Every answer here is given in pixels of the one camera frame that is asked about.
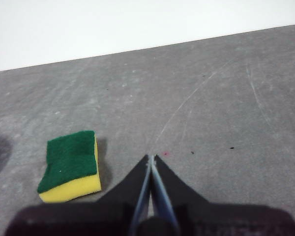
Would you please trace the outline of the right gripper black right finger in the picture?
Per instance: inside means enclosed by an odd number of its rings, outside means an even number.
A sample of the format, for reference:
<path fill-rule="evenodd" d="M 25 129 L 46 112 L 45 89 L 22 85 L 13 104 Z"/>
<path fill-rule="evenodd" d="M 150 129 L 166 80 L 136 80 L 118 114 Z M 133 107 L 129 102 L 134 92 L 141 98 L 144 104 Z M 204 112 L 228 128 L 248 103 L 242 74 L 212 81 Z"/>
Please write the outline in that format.
<path fill-rule="evenodd" d="M 182 236 L 295 236 L 295 220 L 288 212 L 264 205 L 210 202 L 158 155 L 152 163 L 155 187 L 165 195 L 164 203 Z"/>

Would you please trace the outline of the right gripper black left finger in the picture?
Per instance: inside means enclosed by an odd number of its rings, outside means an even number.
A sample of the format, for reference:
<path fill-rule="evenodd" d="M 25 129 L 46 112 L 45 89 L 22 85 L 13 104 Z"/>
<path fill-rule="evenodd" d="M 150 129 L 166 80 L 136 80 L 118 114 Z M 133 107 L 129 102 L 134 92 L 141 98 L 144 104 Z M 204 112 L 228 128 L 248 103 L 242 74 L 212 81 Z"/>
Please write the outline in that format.
<path fill-rule="evenodd" d="M 11 220 L 7 236 L 126 236 L 140 215 L 150 166 L 145 155 L 129 174 L 95 202 L 30 206 Z"/>

